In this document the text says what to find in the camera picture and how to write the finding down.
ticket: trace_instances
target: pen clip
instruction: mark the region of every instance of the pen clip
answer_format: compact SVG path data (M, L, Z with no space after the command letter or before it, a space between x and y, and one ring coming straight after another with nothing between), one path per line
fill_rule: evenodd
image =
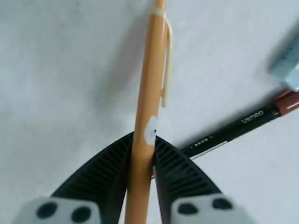
M166 63L165 63L165 75L164 75L164 84L163 89L161 91L162 97L162 107L167 106L168 102L168 89L169 89L169 76L171 71L171 57L172 57L172 28L171 25L166 17L166 12L160 8L152 8L152 14L161 16L168 26L168 33L167 33L167 53L166 53Z

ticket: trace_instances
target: brown marker cap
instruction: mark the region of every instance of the brown marker cap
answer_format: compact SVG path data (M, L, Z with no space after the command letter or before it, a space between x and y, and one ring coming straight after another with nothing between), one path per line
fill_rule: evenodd
M274 98L274 104L280 109L281 116L284 116L299 108L299 92L284 90Z

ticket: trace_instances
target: ridged texture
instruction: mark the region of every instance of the ridged texture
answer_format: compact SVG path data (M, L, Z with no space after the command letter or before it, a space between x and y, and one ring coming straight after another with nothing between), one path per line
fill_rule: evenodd
M133 134L121 138L84 164L52 196L97 203L103 224L117 224L126 192Z
M220 193L200 168L161 138L156 140L155 166L163 224L170 223L171 204L176 199Z

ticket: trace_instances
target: pen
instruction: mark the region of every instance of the pen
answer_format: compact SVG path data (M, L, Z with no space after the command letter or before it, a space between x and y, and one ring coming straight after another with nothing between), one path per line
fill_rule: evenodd
M162 97L163 107L166 103L169 58L166 60L164 88L161 88L165 56L167 53L169 57L171 49L170 36L171 29L165 17L165 0L156 0L149 19L144 52L127 186L125 224L146 223L160 98Z
M238 119L183 148L185 155L194 160L257 127L284 116L299 108L299 92L283 90L268 105Z

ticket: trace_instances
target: deli logo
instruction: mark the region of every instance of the deli logo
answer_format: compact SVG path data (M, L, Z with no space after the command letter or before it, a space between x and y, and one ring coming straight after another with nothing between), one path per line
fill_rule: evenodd
M249 117L241 120L241 121L242 121L242 123L245 124L245 123L250 122L250 121L252 121L254 119L257 119L258 117L261 117L263 115L264 115L264 112L263 111L259 111L259 112L255 113L255 114L252 114L251 116L249 116Z

